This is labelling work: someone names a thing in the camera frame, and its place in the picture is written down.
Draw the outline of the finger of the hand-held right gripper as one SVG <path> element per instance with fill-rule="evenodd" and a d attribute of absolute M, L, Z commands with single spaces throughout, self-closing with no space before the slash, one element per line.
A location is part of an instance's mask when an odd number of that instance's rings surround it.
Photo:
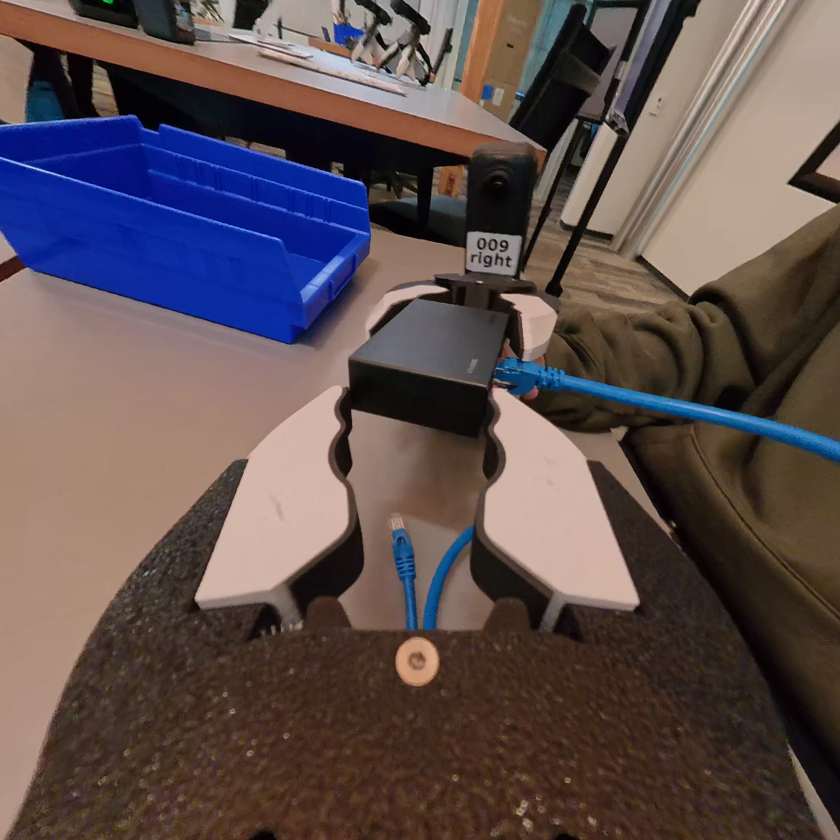
<path fill-rule="evenodd" d="M 371 338 L 416 299 L 451 303 L 452 292 L 440 285 L 401 285 L 388 290 L 374 305 L 364 323 L 366 337 Z"/>
<path fill-rule="evenodd" d="M 558 312 L 536 293 L 506 293 L 501 300 L 511 310 L 511 352 L 520 361 L 538 361 L 549 347 Z"/>

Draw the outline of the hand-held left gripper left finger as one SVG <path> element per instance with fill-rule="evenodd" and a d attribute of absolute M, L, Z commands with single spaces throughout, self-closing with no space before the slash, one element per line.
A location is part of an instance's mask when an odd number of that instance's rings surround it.
<path fill-rule="evenodd" d="M 364 547 L 348 480 L 351 430 L 350 391 L 334 385 L 252 450 L 197 586 L 198 607 L 304 613 L 359 579 Z"/>

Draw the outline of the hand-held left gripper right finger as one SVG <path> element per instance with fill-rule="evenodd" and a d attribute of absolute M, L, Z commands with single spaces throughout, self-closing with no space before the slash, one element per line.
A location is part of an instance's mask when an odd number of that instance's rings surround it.
<path fill-rule="evenodd" d="M 482 468 L 471 576 L 485 595 L 518 600 L 530 625 L 556 625 L 567 606 L 639 607 L 587 458 L 503 390 L 490 394 Z"/>

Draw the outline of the black network switch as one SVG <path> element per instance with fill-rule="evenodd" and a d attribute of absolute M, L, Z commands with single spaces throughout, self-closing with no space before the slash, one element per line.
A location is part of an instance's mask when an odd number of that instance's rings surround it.
<path fill-rule="evenodd" d="M 477 438 L 508 323 L 502 312 L 411 301 L 349 357 L 353 410 Z"/>

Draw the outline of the person's right forearm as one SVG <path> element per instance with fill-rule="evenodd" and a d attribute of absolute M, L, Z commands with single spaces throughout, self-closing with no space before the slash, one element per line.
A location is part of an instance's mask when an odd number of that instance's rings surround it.
<path fill-rule="evenodd" d="M 838 435 L 838 206 L 633 316 L 566 309 L 544 363 L 593 382 Z"/>

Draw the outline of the person's right hand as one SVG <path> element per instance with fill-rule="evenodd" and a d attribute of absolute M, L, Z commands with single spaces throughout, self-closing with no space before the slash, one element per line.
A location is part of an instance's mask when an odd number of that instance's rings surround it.
<path fill-rule="evenodd" d="M 515 396 L 527 400 L 535 398 L 539 394 L 539 379 L 541 374 L 538 369 L 545 367 L 545 357 L 540 356 L 533 361 L 523 361 L 515 356 L 505 361 L 510 389 Z"/>

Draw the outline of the black tripod stand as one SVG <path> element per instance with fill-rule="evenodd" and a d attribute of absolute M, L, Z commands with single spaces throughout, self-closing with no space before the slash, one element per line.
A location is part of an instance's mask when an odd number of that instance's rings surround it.
<path fill-rule="evenodd" d="M 538 221 L 521 258 L 521 268 L 529 259 L 549 218 L 553 199 L 577 151 L 583 154 L 584 137 L 593 143 L 600 128 L 607 128 L 614 142 L 594 185 L 571 228 L 570 238 L 548 282 L 546 291 L 555 298 L 563 293 L 562 280 L 571 265 L 596 206 L 605 192 L 617 163 L 634 131 L 644 105 L 688 18 L 694 17 L 698 1 L 603 1 L 596 2 L 591 31 L 599 39 L 616 46 L 601 82 L 578 112 L 570 127 L 551 153 L 542 180 L 550 178 Z"/>

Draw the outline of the black folding chair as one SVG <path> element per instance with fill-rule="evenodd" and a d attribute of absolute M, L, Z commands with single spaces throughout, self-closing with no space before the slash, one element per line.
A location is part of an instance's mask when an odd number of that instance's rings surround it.
<path fill-rule="evenodd" d="M 509 125 L 544 149 L 537 173 L 599 87 L 616 46 L 592 33 L 596 2 L 542 2 Z"/>

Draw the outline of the wooden table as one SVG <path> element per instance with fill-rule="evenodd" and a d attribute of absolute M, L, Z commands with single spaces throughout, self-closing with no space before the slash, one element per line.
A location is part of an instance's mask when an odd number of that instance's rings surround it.
<path fill-rule="evenodd" d="M 2 35 L 96 60 L 196 130 L 273 146 L 325 169 L 341 163 L 356 180 L 376 172 L 417 178 L 416 225 L 424 234 L 434 171 L 465 164 L 488 143 L 546 152 L 461 94 L 440 87 L 403 95 L 325 76 L 263 56 L 251 45 L 178 45 L 137 29 L 80 17 L 68 2 L 2 2 Z"/>

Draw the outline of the cardboard box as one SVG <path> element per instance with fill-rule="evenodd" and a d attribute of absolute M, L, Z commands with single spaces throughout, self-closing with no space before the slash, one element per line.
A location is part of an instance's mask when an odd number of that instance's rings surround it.
<path fill-rule="evenodd" d="M 504 123 L 542 14 L 542 1 L 479 1 L 459 92 Z"/>

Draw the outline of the person's olive hoodie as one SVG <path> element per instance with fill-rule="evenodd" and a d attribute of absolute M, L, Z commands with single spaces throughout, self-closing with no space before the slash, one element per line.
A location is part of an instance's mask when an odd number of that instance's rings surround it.
<path fill-rule="evenodd" d="M 627 433 L 646 488 L 764 669 L 838 812 L 838 463 L 708 424 Z"/>

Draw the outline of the papers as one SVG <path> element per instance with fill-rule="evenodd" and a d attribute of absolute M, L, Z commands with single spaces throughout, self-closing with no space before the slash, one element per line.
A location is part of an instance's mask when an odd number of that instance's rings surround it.
<path fill-rule="evenodd" d="M 407 96 L 406 89 L 401 84 L 376 72 L 356 69 L 348 60 L 332 61 L 321 51 L 308 51 L 299 45 L 281 45 L 260 40 L 255 42 L 255 46 L 259 56 L 289 67 L 309 70 L 325 77 L 352 82 L 402 98 Z"/>

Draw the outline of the blue plastic bin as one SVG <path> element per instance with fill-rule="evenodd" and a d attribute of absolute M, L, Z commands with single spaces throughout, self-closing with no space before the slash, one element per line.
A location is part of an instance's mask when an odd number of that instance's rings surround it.
<path fill-rule="evenodd" d="M 361 183 L 136 117 L 4 125 L 1 194 L 27 268 L 283 343 L 371 248 Z"/>

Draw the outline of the black box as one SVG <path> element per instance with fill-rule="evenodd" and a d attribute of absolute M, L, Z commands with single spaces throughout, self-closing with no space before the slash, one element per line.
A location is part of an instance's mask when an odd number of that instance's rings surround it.
<path fill-rule="evenodd" d="M 195 44 L 189 1 L 133 1 L 133 6 L 141 29 L 148 36 L 180 45 Z"/>

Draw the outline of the black device with green display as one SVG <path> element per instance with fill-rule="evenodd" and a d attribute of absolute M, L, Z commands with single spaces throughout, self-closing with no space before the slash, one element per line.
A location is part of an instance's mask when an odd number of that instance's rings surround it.
<path fill-rule="evenodd" d="M 73 11 L 80 17 L 101 23 L 137 29 L 139 18 L 133 1 L 69 1 Z"/>

